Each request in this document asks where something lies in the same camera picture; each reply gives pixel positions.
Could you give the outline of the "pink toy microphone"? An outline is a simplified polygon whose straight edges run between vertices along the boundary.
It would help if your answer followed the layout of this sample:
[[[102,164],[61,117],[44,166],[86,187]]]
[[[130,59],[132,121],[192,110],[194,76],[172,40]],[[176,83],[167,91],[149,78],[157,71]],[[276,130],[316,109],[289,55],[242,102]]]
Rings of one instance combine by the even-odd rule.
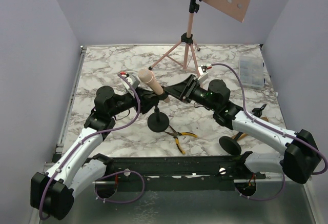
[[[165,94],[163,87],[156,80],[154,73],[149,69],[141,69],[138,72],[140,81],[146,84],[165,103],[170,102],[170,98]]]

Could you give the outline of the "black mic stand front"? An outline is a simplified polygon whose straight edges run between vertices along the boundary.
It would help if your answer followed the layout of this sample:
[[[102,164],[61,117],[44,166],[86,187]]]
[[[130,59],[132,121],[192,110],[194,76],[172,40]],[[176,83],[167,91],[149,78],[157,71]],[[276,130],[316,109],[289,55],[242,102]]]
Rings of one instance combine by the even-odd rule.
[[[256,117],[262,117],[263,110],[266,108],[267,104],[263,104],[260,108],[254,108],[252,114]],[[232,137],[222,136],[219,139],[220,146],[230,155],[238,156],[241,154],[241,146],[238,141],[245,138],[247,134],[238,132]]]

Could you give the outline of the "gold toy microphone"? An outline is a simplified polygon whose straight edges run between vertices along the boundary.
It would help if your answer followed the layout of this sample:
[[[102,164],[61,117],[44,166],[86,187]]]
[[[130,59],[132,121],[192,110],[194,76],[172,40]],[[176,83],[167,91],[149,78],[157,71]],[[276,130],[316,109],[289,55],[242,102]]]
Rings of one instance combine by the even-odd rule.
[[[261,119],[264,120],[264,121],[267,121],[267,122],[269,121],[269,119],[267,117],[262,117]],[[232,136],[232,139],[234,139],[236,141],[239,141],[239,140],[245,138],[246,136],[247,136],[246,133],[238,132],[237,134]]]

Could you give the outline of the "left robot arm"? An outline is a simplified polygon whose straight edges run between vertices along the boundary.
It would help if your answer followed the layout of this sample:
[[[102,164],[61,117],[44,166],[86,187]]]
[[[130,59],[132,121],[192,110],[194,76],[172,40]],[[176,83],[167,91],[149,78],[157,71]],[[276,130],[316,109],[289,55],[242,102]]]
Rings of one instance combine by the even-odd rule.
[[[38,209],[41,220],[64,219],[75,198],[93,181],[109,180],[114,173],[110,158],[89,155],[115,131],[114,117],[135,108],[145,114],[159,103],[158,95],[140,87],[128,86],[125,94],[116,94],[110,86],[96,91],[94,109],[80,135],[68,151],[45,173],[35,173],[31,179],[30,204]]]

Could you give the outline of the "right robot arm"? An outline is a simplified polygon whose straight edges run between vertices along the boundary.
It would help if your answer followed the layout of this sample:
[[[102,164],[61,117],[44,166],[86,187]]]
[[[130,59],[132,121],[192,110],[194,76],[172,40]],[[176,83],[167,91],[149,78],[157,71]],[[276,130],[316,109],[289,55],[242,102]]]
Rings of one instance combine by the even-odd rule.
[[[210,81],[204,89],[191,74],[184,81],[165,87],[164,91],[184,103],[195,101],[205,106],[213,111],[213,118],[219,125],[248,134],[280,154],[277,159],[270,159],[267,154],[248,156],[236,165],[236,174],[240,178],[249,178],[254,172],[276,172],[304,184],[323,158],[309,131],[283,129],[250,115],[229,100],[230,89],[220,79]]]

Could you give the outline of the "clear plastic parts box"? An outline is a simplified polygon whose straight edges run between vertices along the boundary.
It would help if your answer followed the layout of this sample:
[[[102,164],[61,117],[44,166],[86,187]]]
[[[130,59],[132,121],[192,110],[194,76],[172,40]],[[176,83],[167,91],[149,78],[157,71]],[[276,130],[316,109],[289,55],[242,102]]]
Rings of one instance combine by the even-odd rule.
[[[258,57],[241,56],[239,58],[239,78],[244,86],[263,88],[264,66],[263,60]]]

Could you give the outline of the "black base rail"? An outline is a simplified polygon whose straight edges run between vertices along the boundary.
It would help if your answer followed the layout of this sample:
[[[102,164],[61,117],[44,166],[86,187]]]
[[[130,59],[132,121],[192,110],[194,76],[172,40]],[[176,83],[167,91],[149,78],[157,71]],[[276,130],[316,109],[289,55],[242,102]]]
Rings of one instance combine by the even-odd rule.
[[[245,166],[245,155],[109,158],[98,153],[92,158],[106,165],[106,178],[95,185],[102,194],[114,190],[233,191],[235,180],[265,178]]]

